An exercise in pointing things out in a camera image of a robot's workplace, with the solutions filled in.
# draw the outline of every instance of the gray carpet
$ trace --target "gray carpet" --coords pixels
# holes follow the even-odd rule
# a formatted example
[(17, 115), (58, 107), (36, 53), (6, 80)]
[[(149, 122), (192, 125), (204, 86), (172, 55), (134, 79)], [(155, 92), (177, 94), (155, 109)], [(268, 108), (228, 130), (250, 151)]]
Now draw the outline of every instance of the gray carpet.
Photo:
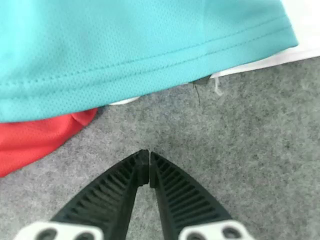
[[(320, 239), (320, 58), (191, 84), (99, 110), (49, 156), (0, 180), (0, 240), (48, 220), (117, 161), (149, 149), (198, 180), (259, 240)], [(139, 190), (128, 240), (163, 239)]]

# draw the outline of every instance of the stitching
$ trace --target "stitching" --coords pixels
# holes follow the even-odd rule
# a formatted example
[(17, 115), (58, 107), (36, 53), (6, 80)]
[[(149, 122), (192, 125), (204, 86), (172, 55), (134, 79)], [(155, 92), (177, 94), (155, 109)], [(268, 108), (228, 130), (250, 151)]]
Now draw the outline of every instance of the stitching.
[(46, 93), (46, 94), (37, 94), (35, 96), (7, 97), (7, 98), (2, 98), (2, 99), (3, 100), (8, 100), (8, 99), (19, 100), (19, 99), (28, 99), (28, 98), (29, 99), (31, 99), (31, 98), (39, 98), (39, 97), (42, 97), (42, 96), (54, 95), (56, 93), (62, 93), (62, 92), (68, 93), (68, 92), (72, 92), (72, 91), (77, 91), (77, 90), (80, 90), (80, 89), (83, 89), (83, 88), (86, 88), (86, 87), (92, 87), (92, 86), (101, 85), (101, 84), (104, 84), (104, 83), (112, 83), (112, 82), (115, 82), (115, 81), (126, 79), (128, 77), (134, 77), (134, 76), (138, 76), (138, 75), (143, 75), (143, 74), (148, 74), (148, 73), (160, 71), (160, 70), (167, 69), (167, 68), (170, 68), (170, 67), (174, 67), (174, 66), (177, 66), (177, 65), (180, 65), (180, 64), (184, 64), (184, 63), (187, 63), (187, 62), (192, 62), (192, 61), (195, 61), (197, 59), (200, 59), (200, 58), (203, 58), (203, 57), (206, 57), (206, 56), (209, 56), (209, 55), (213, 55), (213, 54), (216, 54), (216, 53), (219, 53), (219, 52), (227, 51), (229, 49), (236, 48), (236, 47), (239, 47), (241, 45), (245, 45), (245, 44), (254, 42), (254, 41), (258, 40), (258, 39), (265, 38), (265, 37), (270, 36), (272, 34), (284, 31), (286, 29), (289, 29), (290, 27), (291, 27), (291, 25), (286, 26), (286, 27), (282, 27), (282, 28), (279, 28), (278, 30), (269, 32), (267, 34), (264, 34), (264, 35), (261, 35), (261, 36), (258, 36), (258, 37), (255, 37), (255, 38), (253, 38), (251, 40), (248, 40), (248, 41), (237, 43), (235, 45), (232, 45), (232, 46), (229, 46), (229, 47), (226, 47), (226, 48), (222, 48), (222, 49), (219, 49), (219, 50), (216, 50), (216, 51), (207, 52), (207, 53), (202, 54), (200, 56), (193, 57), (193, 58), (190, 58), (190, 59), (187, 59), (187, 60), (184, 60), (184, 61), (176, 62), (174, 64), (165, 65), (165, 66), (158, 67), (158, 68), (151, 69), (151, 70), (147, 70), (147, 71), (136, 72), (134, 74), (128, 74), (128, 75), (125, 75), (125, 76), (123, 76), (121, 78), (114, 79), (112, 81), (102, 81), (102, 82), (89, 83), (89, 84), (86, 84), (86, 85), (83, 85), (83, 86), (73, 87), (73, 88), (70, 88), (70, 89), (61, 89), (61, 90), (53, 91), (53, 92), (48, 93), (48, 94)]
[(199, 47), (201, 45), (204, 45), (204, 44), (207, 44), (207, 43), (210, 43), (210, 42), (223, 40), (223, 39), (226, 39), (226, 38), (232, 37), (234, 35), (238, 35), (238, 34), (244, 33), (244, 32), (246, 32), (248, 30), (251, 30), (251, 29), (254, 29), (254, 28), (258, 28), (258, 27), (260, 27), (262, 25), (268, 24), (270, 22), (273, 22), (275, 20), (282, 19), (282, 18), (285, 18), (285, 17), (286, 17), (286, 15), (281, 15), (281, 16), (278, 16), (276, 18), (261, 22), (258, 25), (251, 26), (251, 27), (248, 27), (246, 29), (234, 32), (232, 34), (228, 34), (228, 35), (221, 36), (221, 37), (218, 37), (218, 38), (212, 38), (210, 40), (207, 40), (207, 41), (204, 41), (204, 42), (201, 42), (201, 43), (197, 43), (195, 45), (182, 47), (182, 48), (179, 48), (179, 49), (176, 49), (176, 50), (167, 51), (167, 52), (163, 52), (163, 53), (152, 55), (152, 56), (148, 56), (148, 57), (142, 57), (142, 58), (138, 58), (138, 59), (127, 60), (127, 61), (118, 62), (118, 63), (106, 65), (106, 66), (98, 66), (98, 67), (89, 68), (89, 69), (86, 69), (86, 70), (80, 70), (80, 71), (75, 71), (75, 72), (71, 72), (71, 73), (65, 73), (65, 74), (62, 74), (62, 75), (43, 77), (43, 78), (39, 78), (39, 79), (35, 79), (35, 80), (17, 81), (17, 82), (4, 82), (4, 83), (0, 83), (0, 86), (1, 85), (8, 86), (8, 85), (38, 83), (40, 81), (44, 82), (44, 81), (47, 81), (47, 80), (58, 80), (58, 79), (61, 79), (61, 78), (67, 78), (67, 77), (71, 77), (71, 76), (74, 76), (74, 75), (85, 74), (85, 73), (89, 73), (89, 72), (93, 72), (93, 71), (97, 71), (97, 70), (105, 70), (105, 69), (108, 69), (108, 68), (118, 67), (118, 66), (125, 65), (125, 64), (131, 64), (131, 63), (134, 63), (134, 62), (139, 62), (139, 61), (143, 61), (143, 60), (157, 58), (157, 57), (161, 57), (161, 56), (164, 56), (164, 55), (167, 55), (167, 54), (173, 54), (173, 53), (180, 52), (180, 51), (183, 51), (183, 50), (196, 48), (196, 47)]

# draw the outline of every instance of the teal shirt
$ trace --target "teal shirt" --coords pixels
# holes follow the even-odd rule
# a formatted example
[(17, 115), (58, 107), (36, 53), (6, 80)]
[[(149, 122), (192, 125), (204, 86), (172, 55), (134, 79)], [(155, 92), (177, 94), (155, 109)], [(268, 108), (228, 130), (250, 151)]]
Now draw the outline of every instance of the teal shirt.
[(1, 0), (0, 122), (103, 106), (296, 45), (280, 0)]

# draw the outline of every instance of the red cloth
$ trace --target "red cloth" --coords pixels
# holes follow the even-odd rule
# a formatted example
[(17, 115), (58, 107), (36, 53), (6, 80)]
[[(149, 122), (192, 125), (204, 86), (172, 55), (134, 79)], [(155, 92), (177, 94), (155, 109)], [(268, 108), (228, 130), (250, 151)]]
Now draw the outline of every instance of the red cloth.
[(0, 177), (48, 155), (88, 125), (97, 108), (44, 120), (0, 123)]

